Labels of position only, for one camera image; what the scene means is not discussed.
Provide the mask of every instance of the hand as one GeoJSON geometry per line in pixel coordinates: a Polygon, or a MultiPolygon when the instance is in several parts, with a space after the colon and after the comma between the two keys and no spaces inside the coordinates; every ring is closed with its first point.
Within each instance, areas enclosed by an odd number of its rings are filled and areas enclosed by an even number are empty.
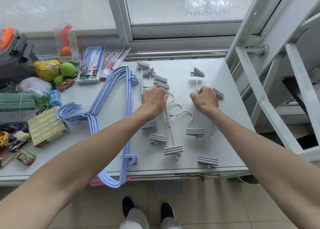
{"type": "Polygon", "coordinates": [[[162,113],[167,105],[168,95],[165,95],[164,88],[154,87],[142,94],[142,108],[145,108],[149,113],[150,118],[153,119],[162,113]]]}
{"type": "Polygon", "coordinates": [[[207,115],[210,110],[218,110],[219,104],[216,93],[207,86],[203,86],[199,90],[199,94],[190,93],[193,105],[204,115],[207,115]]]}

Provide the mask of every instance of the leg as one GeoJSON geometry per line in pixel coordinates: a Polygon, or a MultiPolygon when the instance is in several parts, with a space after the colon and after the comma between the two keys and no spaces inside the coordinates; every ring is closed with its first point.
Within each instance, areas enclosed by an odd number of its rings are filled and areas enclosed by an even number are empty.
{"type": "Polygon", "coordinates": [[[160,209],[161,225],[160,229],[182,229],[176,221],[174,210],[168,202],[163,202],[160,209]]]}
{"type": "Polygon", "coordinates": [[[126,220],[120,225],[120,229],[149,229],[146,216],[131,198],[125,197],[122,200],[122,212],[126,220]]]}

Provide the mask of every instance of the green plush toy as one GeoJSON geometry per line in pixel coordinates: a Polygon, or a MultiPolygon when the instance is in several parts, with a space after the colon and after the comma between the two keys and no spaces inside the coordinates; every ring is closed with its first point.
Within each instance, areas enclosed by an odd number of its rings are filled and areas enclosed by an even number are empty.
{"type": "Polygon", "coordinates": [[[60,65],[59,70],[61,75],[57,76],[53,80],[56,85],[61,84],[63,82],[64,77],[71,77],[77,72],[76,67],[72,63],[62,63],[60,65]]]}

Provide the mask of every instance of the sneaker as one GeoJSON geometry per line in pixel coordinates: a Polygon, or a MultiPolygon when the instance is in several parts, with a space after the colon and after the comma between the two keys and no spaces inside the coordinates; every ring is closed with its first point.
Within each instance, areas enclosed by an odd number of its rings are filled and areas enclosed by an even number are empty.
{"type": "Polygon", "coordinates": [[[175,219],[174,210],[172,209],[171,205],[168,202],[162,203],[161,209],[160,209],[160,217],[161,217],[161,222],[166,217],[172,217],[173,219],[175,219]]]}
{"type": "Polygon", "coordinates": [[[122,200],[122,212],[125,218],[127,218],[132,208],[137,208],[136,203],[130,197],[124,197],[122,200]]]}

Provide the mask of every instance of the white table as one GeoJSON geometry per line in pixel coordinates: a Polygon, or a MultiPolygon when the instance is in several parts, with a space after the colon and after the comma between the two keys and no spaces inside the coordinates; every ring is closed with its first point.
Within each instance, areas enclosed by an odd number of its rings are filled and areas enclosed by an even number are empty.
{"type": "MultiPolygon", "coordinates": [[[[149,61],[148,63],[150,67],[155,69],[157,75],[168,79],[168,84],[170,85],[168,92],[175,96],[173,103],[179,103],[182,105],[184,111],[192,113],[194,120],[187,124],[191,119],[187,113],[170,119],[175,145],[182,145],[184,150],[178,161],[175,160],[174,155],[163,155],[163,148],[172,146],[164,112],[159,116],[158,130],[156,133],[167,135],[167,144],[159,144],[157,146],[150,144],[151,131],[139,130],[131,140],[130,149],[131,154],[138,156],[138,163],[134,166],[129,166],[128,176],[132,179],[152,180],[182,178],[185,177],[186,174],[211,173],[213,175],[219,175],[247,172],[248,169],[242,160],[216,127],[213,131],[211,156],[219,159],[219,166],[208,169],[205,164],[197,162],[198,155],[210,155],[210,134],[212,127],[210,120],[200,112],[198,114],[198,126],[199,128],[206,129],[205,137],[196,139],[193,136],[186,135],[187,127],[196,127],[196,110],[189,97],[189,94],[196,89],[196,77],[190,76],[190,72],[193,71],[194,67],[197,67],[205,73],[204,78],[198,78],[198,88],[206,85],[222,92],[224,99],[219,101],[220,109],[243,126],[254,130],[225,60],[223,58],[215,58],[149,61]]],[[[124,62],[122,65],[128,65],[138,77],[141,76],[141,70],[137,70],[136,62],[124,62]]],[[[148,78],[144,78],[143,82],[145,85],[149,85],[148,78]]],[[[73,87],[62,93],[62,103],[76,102],[83,104],[81,112],[87,111],[102,85],[102,82],[81,85],[76,83],[73,87]]],[[[140,84],[134,86],[133,94],[134,110],[136,110],[141,104],[140,84]]],[[[115,85],[102,111],[98,115],[101,129],[124,117],[125,96],[125,79],[122,79],[115,85]]],[[[176,114],[180,112],[180,110],[177,105],[168,108],[168,111],[172,114],[176,114]]],[[[27,150],[36,155],[35,162],[29,167],[24,166],[16,160],[10,162],[6,167],[0,169],[0,181],[2,181],[2,184],[10,184],[10,181],[23,181],[27,179],[52,157],[90,135],[89,126],[86,121],[73,124],[69,123],[69,127],[71,132],[41,149],[29,144],[27,150]]],[[[111,176],[119,175],[121,164],[120,155],[121,154],[106,167],[106,170],[111,176]]]]}

